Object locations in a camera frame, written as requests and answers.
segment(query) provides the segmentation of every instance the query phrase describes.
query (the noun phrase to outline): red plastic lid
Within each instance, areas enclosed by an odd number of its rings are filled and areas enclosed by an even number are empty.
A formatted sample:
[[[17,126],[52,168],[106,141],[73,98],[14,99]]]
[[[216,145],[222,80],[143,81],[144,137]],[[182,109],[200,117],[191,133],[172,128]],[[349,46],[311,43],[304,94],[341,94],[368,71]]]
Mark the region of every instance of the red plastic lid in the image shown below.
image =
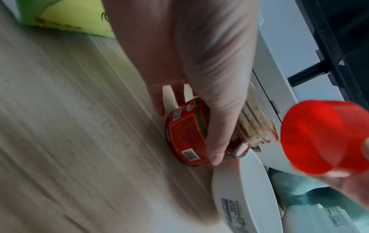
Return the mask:
[[[361,153],[366,138],[369,112],[347,101],[300,102],[287,112],[281,128],[287,158],[307,174],[368,170],[369,161]]]

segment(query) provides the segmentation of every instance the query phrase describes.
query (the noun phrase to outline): hand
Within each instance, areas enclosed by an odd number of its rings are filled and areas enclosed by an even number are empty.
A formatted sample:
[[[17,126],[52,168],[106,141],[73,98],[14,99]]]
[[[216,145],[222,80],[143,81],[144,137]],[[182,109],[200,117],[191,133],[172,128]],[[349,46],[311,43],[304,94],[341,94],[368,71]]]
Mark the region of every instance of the hand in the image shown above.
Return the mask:
[[[178,105],[189,83],[210,107],[206,151],[218,165],[247,97],[256,47],[257,0],[103,0],[123,50],[165,115],[162,86]]]
[[[367,139],[363,144],[362,152],[369,160],[369,139]],[[340,191],[345,196],[351,198],[369,211],[369,171],[344,178],[316,175],[311,177],[328,184],[337,191]]]

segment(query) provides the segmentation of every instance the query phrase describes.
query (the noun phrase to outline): wood grain surface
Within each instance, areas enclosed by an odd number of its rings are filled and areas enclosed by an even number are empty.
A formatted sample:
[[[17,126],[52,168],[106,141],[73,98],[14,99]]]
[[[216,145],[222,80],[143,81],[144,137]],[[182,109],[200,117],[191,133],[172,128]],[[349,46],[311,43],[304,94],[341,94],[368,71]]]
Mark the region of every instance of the wood grain surface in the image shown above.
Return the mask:
[[[228,232],[117,41],[0,22],[0,233]]]

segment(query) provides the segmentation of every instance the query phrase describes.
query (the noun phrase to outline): white bowl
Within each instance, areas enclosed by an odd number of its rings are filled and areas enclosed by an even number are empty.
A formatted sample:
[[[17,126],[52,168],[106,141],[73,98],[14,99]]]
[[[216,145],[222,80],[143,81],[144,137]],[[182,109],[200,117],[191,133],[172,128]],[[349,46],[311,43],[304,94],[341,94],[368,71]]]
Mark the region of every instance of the white bowl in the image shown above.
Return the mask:
[[[211,189],[220,217],[233,232],[283,232],[269,177],[252,150],[216,166]]]

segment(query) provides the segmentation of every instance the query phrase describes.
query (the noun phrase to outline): open jar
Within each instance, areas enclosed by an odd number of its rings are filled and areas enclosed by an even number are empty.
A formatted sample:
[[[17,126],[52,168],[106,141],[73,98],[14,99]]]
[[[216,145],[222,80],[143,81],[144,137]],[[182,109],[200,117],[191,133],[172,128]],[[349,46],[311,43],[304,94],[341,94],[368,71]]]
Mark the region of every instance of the open jar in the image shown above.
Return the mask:
[[[188,166],[210,163],[206,155],[210,109],[196,97],[171,112],[166,120],[165,134],[172,153]],[[223,160],[240,159],[259,144],[278,140],[278,135],[264,104],[252,84],[242,107]]]

